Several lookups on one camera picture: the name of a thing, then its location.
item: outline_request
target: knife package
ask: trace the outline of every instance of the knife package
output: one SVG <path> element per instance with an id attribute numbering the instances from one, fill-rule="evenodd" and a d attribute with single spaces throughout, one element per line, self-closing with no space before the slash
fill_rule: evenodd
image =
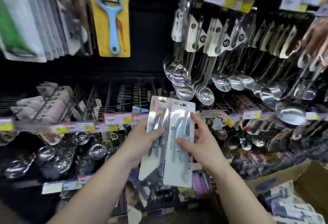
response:
<path id="1" fill-rule="evenodd" d="M 164 127 L 165 132 L 142 158 L 139 180 L 144 180 L 156 170 L 164 185 L 192 187 L 193 158 L 176 143 L 176 138 L 194 142 L 195 124 L 190 113 L 195 109 L 196 105 L 192 102 L 152 97 L 146 131 Z"/>
<path id="2" fill-rule="evenodd" d="M 174 99 L 168 97 L 153 96 L 146 131 L 150 132 L 162 127 L 165 128 L 164 134 L 153 142 L 149 153 L 141 160 L 139 180 L 144 180 L 155 169 L 158 170 L 159 176 L 162 178 L 164 173 L 165 151 L 164 147 L 167 145 L 168 129 L 172 108 L 172 101 Z"/>

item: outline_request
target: person's left hand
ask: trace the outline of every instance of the person's left hand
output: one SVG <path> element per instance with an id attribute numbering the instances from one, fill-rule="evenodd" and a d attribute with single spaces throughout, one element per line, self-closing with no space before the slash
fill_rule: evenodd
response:
<path id="1" fill-rule="evenodd" d="M 148 154 L 153 141 L 162 136 L 165 131 L 161 128 L 147 133 L 146 126 L 147 120 L 140 120 L 118 150 L 131 163 L 132 168 L 138 166 L 141 158 Z"/>

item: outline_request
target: hand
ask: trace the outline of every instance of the hand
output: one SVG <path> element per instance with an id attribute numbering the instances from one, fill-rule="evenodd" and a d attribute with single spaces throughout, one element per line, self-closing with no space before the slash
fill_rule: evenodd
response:
<path id="1" fill-rule="evenodd" d="M 222 151 L 217 144 L 214 136 L 211 134 L 206 123 L 195 113 L 191 113 L 191 119 L 198 124 L 198 129 L 195 129 L 195 143 L 187 139 L 177 138 L 177 143 L 190 152 L 197 162 L 205 167 L 209 172 L 215 174 L 229 165 L 227 159 L 222 154 Z"/>
<path id="2" fill-rule="evenodd" d="M 322 47 L 328 37 L 328 18 L 319 17 L 310 26 L 305 34 L 304 40 L 301 43 L 301 49 L 311 58 L 314 58 L 320 48 L 322 53 L 325 54 L 328 47 Z"/>
<path id="3" fill-rule="evenodd" d="M 148 154 L 154 140 L 158 139 L 164 133 L 164 128 L 146 132 L 147 120 L 140 120 L 137 125 L 130 131 L 122 147 L 118 152 L 128 159 L 133 167 L 137 167 L 141 158 Z"/>

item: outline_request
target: peeler handle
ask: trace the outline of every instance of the peeler handle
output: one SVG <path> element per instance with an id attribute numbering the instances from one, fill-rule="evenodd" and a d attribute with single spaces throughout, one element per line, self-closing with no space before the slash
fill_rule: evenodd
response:
<path id="1" fill-rule="evenodd" d="M 116 29 L 116 10 L 108 10 L 107 11 L 109 17 L 109 49 L 111 53 L 117 55 L 120 53 L 120 45 L 118 43 L 117 29 Z"/>

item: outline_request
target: yellow package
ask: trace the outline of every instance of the yellow package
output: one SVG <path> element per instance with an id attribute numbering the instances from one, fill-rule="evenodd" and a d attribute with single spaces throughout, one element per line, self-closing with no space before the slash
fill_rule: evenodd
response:
<path id="1" fill-rule="evenodd" d="M 119 48 L 113 48 L 115 32 L 110 31 L 110 21 L 108 13 L 98 4 L 97 0 L 91 0 L 94 25 L 97 35 L 97 43 L 100 56 L 104 57 L 130 57 L 130 28 L 129 28 L 129 0 L 121 0 L 122 10 L 116 14 L 116 29 Z"/>

